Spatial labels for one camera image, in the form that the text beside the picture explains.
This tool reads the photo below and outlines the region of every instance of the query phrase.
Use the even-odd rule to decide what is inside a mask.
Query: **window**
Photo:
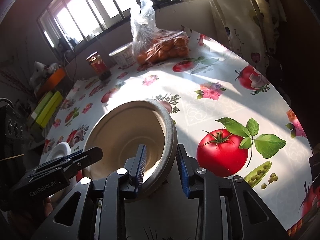
[[[38,23],[56,56],[62,58],[66,51],[128,18],[134,3],[140,0],[53,0]]]

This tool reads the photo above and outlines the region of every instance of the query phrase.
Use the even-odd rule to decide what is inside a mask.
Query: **curtain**
[[[218,41],[266,75],[276,51],[280,0],[209,0]]]

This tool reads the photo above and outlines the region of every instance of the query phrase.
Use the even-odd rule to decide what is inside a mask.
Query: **jar lid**
[[[127,44],[119,47],[118,49],[114,50],[113,52],[111,52],[111,53],[109,54],[109,56],[112,57],[112,56],[118,54],[119,52],[121,52],[121,51],[129,48],[130,46],[132,46],[132,42],[129,42],[129,43],[127,43]]]
[[[87,57],[86,61],[90,61],[93,56],[97,57],[98,55],[99,55],[99,53],[96,51],[96,52],[92,53],[89,57]]]

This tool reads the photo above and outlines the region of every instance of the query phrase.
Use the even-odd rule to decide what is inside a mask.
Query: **white bowl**
[[[177,131],[168,111],[155,100],[132,101],[104,115],[92,129],[84,151],[100,147],[102,160],[83,169],[91,179],[107,177],[147,146],[146,171],[139,198],[155,191],[172,168],[177,150]]]

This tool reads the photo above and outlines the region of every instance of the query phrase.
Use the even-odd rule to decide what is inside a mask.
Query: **tablecloth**
[[[216,175],[245,177],[266,163],[267,174],[258,183],[252,181],[257,183],[253,189],[288,230],[311,208],[306,194],[312,187],[308,163],[312,151],[299,120],[272,84],[246,61],[209,37],[185,31],[189,58],[145,68],[116,65],[105,83],[97,77],[78,80],[46,138],[41,162],[62,141],[72,152],[82,149],[95,123],[115,107],[153,98],[169,111],[178,143]],[[229,140],[232,145],[217,147],[217,140],[221,146]],[[277,179],[269,183],[272,173]],[[193,239],[197,203],[183,194],[174,164],[154,194],[126,204],[127,236]]]

